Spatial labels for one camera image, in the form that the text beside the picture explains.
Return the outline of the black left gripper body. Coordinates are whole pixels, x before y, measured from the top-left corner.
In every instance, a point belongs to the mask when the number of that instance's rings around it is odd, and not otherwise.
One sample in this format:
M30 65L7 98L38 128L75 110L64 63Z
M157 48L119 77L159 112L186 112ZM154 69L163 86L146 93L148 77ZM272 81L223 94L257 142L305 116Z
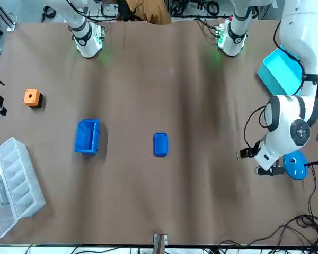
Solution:
M285 173L285 168L282 166L272 166L269 170L264 170L260 166L256 167L256 174L259 176L275 176L283 175Z

